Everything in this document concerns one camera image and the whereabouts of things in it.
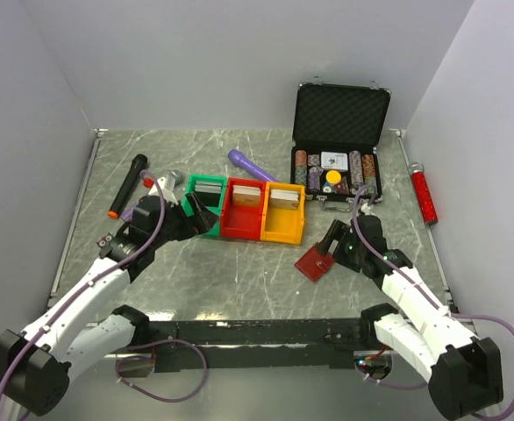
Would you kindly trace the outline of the red leather card holder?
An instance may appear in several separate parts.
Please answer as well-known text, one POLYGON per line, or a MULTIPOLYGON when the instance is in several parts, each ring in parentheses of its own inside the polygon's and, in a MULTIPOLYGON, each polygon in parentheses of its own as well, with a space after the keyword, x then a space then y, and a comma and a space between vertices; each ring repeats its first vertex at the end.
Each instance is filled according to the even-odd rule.
POLYGON ((331 270, 334 263, 332 254, 321 254, 319 245, 315 244, 295 263, 295 268, 310 281, 317 282, 331 270))

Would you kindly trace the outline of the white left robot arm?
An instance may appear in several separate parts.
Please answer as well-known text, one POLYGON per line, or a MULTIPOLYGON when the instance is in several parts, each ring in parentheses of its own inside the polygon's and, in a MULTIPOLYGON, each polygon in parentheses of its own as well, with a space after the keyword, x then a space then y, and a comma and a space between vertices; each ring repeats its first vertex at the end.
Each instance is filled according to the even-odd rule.
POLYGON ((160 247, 205 234, 218 222, 195 193, 186 198, 191 215, 164 196, 142 197, 131 220, 105 238, 98 258, 57 304, 21 332, 0 334, 0 417, 1 404, 8 401, 43 416, 78 375, 106 354, 155 347, 149 317, 127 305, 95 328, 85 326, 153 263, 160 247))

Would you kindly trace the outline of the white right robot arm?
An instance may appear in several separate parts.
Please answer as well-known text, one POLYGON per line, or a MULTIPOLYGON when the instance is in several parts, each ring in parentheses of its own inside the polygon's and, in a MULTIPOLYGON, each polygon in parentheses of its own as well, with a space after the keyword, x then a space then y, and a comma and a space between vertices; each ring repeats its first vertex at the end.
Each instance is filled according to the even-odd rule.
POLYGON ((359 215, 349 224, 335 219, 315 248, 365 275, 390 298, 361 312, 361 343, 370 349, 388 346, 406 360, 425 380, 444 418, 457 420, 502 402, 497 344, 455 319, 413 262, 388 248, 378 217, 359 215))

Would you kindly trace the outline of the green plastic card bin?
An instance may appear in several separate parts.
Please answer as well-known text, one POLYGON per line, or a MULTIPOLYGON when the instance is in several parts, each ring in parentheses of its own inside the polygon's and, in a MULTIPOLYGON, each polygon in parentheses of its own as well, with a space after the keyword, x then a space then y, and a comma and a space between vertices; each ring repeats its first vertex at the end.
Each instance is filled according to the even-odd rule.
MULTIPOLYGON (((194 192, 203 205, 221 218, 225 200, 227 178, 222 175, 191 174, 184 190, 185 196, 194 192)), ((186 197, 182 199, 182 207, 188 216, 192 216, 192 210, 186 197)))

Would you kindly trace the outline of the red plastic card bin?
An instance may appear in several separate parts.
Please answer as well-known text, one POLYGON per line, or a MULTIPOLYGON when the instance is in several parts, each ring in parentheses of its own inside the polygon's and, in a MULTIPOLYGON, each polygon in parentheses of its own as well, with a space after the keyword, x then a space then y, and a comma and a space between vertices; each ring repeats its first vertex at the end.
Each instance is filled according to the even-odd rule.
POLYGON ((265 192, 263 181, 230 177, 221 211, 220 236, 228 239, 259 240, 265 192))

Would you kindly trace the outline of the yellow plastic card bin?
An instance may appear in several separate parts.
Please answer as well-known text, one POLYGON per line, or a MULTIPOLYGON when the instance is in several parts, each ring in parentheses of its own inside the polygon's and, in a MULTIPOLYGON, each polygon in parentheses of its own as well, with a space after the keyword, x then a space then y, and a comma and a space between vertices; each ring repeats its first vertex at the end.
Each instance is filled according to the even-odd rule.
POLYGON ((305 225, 305 188, 267 182, 261 220, 261 241, 300 245, 305 225))

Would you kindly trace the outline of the white playing card deck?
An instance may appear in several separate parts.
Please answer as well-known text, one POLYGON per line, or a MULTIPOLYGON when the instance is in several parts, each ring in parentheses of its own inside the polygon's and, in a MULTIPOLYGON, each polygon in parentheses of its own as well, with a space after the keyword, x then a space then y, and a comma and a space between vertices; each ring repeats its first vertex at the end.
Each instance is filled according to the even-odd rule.
POLYGON ((347 171, 349 169, 348 154, 323 151, 320 154, 320 167, 327 170, 347 171))

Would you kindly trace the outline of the red owl card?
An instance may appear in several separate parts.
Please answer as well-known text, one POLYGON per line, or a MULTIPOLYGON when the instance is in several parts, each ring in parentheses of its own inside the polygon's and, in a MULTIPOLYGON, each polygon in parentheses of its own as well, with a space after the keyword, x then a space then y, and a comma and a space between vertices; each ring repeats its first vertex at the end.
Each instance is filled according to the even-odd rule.
POLYGON ((97 242, 97 245, 100 247, 100 248, 103 248, 105 247, 107 244, 110 244, 110 242, 112 241, 112 235, 110 233, 108 233, 107 235, 103 236, 98 242, 97 242))

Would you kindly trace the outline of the yellow poker dealer chip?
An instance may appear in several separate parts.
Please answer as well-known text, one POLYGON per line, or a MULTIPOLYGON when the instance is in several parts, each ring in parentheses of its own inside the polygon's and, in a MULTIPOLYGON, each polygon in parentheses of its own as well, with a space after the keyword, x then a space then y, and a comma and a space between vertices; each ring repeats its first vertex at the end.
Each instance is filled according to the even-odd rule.
POLYGON ((337 170, 330 170, 325 175, 325 180, 332 185, 340 183, 342 180, 342 175, 337 170))

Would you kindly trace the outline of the purple glitter toy microphone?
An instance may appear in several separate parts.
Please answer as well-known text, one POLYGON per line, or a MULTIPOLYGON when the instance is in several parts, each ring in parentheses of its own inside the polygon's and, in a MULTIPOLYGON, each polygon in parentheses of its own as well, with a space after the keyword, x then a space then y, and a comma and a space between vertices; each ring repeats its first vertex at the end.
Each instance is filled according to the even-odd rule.
MULTIPOLYGON (((168 170, 165 174, 164 174, 165 177, 168 177, 169 179, 173 179, 175 180, 175 188, 182 184, 183 181, 184 181, 184 173, 178 169, 171 169, 171 170, 168 170)), ((148 179, 147 181, 143 181, 142 182, 142 185, 148 189, 148 191, 150 190, 150 188, 154 185, 154 181, 152 179, 148 179)), ((134 210, 136 209, 136 207, 139 205, 139 201, 136 201, 133 205, 131 205, 130 207, 128 207, 127 209, 125 209, 121 216, 120 216, 120 219, 124 222, 129 222, 132 220, 132 214, 134 212, 134 210)))

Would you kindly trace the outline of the purple plastic toy microphone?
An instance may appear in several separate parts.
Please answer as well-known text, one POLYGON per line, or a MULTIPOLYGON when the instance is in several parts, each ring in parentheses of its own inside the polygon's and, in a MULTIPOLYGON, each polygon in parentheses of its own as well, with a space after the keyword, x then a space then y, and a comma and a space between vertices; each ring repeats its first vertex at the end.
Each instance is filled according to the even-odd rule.
POLYGON ((257 180, 265 182, 277 182, 277 180, 271 174, 247 158, 240 150, 232 149, 227 154, 227 157, 234 166, 243 169, 257 180))

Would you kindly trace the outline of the black toy microphone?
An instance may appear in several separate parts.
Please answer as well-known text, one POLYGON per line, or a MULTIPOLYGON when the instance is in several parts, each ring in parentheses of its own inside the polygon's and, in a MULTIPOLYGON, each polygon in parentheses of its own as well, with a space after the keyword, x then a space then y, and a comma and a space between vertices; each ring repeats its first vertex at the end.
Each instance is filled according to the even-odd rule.
POLYGON ((131 166, 126 173, 125 179, 116 194, 107 215, 111 219, 118 219, 123 212, 135 186, 137 185, 140 173, 147 169, 148 158, 142 154, 137 154, 131 162, 131 166))

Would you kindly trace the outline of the black poker chip case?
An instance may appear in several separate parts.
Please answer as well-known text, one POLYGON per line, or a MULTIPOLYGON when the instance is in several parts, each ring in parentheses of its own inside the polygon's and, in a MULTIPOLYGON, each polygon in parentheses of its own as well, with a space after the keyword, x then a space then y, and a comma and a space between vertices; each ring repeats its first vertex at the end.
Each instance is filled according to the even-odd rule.
POLYGON ((290 181, 303 185, 308 200, 326 210, 348 211, 361 186, 362 198, 382 200, 377 157, 391 92, 379 87, 304 82, 296 93, 292 131, 290 181), (349 169, 340 183, 325 180, 323 152, 347 153, 349 169))

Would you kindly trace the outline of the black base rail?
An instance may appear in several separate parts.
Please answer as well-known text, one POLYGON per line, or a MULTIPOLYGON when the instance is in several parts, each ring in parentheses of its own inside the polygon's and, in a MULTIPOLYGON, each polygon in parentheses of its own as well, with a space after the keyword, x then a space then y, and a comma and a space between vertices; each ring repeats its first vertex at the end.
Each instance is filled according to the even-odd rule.
POLYGON ((157 373, 202 366, 198 354, 182 344, 153 345, 164 339, 195 345, 214 369, 353 369, 359 356, 382 349, 358 318, 153 321, 144 337, 149 347, 137 352, 155 358, 157 373))

